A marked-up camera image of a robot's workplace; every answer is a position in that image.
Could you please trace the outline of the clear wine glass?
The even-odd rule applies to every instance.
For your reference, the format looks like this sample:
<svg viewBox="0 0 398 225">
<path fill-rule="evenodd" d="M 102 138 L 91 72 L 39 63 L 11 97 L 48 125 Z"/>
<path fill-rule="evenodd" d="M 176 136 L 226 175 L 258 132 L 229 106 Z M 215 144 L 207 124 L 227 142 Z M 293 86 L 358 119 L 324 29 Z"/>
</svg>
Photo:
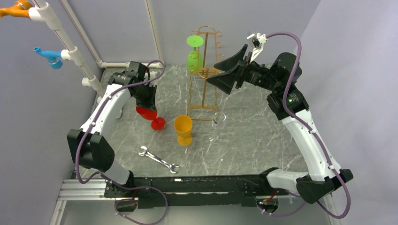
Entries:
<svg viewBox="0 0 398 225">
<path fill-rule="evenodd" d="M 225 127 L 226 115 L 222 112 L 217 112 L 212 118 L 213 132 L 209 137 L 212 144 L 217 144 L 221 142 L 222 135 L 221 132 Z"/>
</svg>

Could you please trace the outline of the red plastic wine glass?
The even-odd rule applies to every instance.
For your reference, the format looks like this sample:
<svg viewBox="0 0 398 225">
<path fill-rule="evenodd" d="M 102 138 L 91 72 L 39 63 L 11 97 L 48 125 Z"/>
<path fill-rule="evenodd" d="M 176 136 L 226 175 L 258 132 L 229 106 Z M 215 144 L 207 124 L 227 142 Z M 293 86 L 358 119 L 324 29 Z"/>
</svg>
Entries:
<svg viewBox="0 0 398 225">
<path fill-rule="evenodd" d="M 151 122 L 151 128 L 153 130 L 162 130 L 165 125 L 166 121 L 163 117 L 158 117 L 157 109 L 151 110 L 146 109 L 143 107 L 136 107 L 136 112 L 145 120 L 149 120 Z"/>
</svg>

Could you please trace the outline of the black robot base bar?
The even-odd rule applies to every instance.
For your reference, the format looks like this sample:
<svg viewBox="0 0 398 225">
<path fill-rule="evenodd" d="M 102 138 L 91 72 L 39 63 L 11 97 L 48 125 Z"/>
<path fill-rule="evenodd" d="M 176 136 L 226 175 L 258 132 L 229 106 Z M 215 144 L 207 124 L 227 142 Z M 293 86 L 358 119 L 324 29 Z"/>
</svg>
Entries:
<svg viewBox="0 0 398 225">
<path fill-rule="evenodd" d="M 255 200 L 287 196 L 282 189 L 272 188 L 265 176 L 223 175 L 193 177 L 135 177 L 138 191 L 123 190 L 106 184 L 105 198 L 132 198 L 139 209 L 164 206 L 240 205 L 256 206 Z"/>
</svg>

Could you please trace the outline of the orange plastic wine glass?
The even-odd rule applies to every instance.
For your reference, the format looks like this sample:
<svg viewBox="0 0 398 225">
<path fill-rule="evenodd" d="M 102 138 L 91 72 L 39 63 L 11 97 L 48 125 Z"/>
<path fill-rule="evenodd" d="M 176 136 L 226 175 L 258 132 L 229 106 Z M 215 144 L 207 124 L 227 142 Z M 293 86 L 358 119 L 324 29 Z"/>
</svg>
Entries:
<svg viewBox="0 0 398 225">
<path fill-rule="evenodd" d="M 174 129 L 177 134 L 177 142 L 181 146 L 192 143 L 192 119 L 188 115 L 180 115 L 174 121 Z"/>
</svg>

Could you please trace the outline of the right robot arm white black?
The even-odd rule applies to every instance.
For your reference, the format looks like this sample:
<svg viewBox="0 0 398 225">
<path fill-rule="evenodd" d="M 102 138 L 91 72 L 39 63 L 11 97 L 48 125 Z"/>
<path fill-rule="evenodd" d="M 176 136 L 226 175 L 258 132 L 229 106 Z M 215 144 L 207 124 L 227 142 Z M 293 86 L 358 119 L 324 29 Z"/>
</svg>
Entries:
<svg viewBox="0 0 398 225">
<path fill-rule="evenodd" d="M 283 108 L 283 92 L 296 56 L 289 52 L 281 53 L 272 66 L 267 68 L 264 64 L 249 61 L 252 53 L 246 53 L 247 47 L 244 45 L 232 57 L 214 64 L 214 68 L 220 70 L 221 74 L 208 78 L 207 82 L 226 94 L 230 94 L 233 88 L 240 88 L 244 82 L 271 91 L 267 97 L 268 106 L 292 135 L 308 171 L 268 169 L 261 173 L 264 178 L 258 183 L 259 190 L 265 195 L 276 189 L 289 190 L 299 194 L 305 202 L 313 204 L 341 187 L 333 169 L 345 183 L 353 179 L 353 174 L 351 170 L 341 168 L 330 153 L 324 154 L 318 139 L 314 137 L 315 125 L 309 105 L 294 84 L 289 87 L 286 105 L 295 116 L 292 117 Z"/>
</svg>

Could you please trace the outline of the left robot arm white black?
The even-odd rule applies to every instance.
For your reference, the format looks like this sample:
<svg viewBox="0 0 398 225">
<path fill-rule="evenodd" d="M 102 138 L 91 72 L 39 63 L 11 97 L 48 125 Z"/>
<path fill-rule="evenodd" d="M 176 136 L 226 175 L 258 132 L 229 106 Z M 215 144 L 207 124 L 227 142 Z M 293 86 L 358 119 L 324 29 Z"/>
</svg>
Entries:
<svg viewBox="0 0 398 225">
<path fill-rule="evenodd" d="M 117 162 L 106 136 L 131 98 L 136 99 L 140 107 L 156 111 L 157 86 L 151 82 L 163 74 L 163 70 L 151 71 L 149 66 L 132 61 L 126 70 L 110 76 L 105 95 L 92 115 L 79 129 L 71 129 L 67 134 L 76 178 L 80 183 L 85 184 L 100 174 L 115 184 L 116 191 L 122 196 L 134 193 L 134 174 Z"/>
</svg>

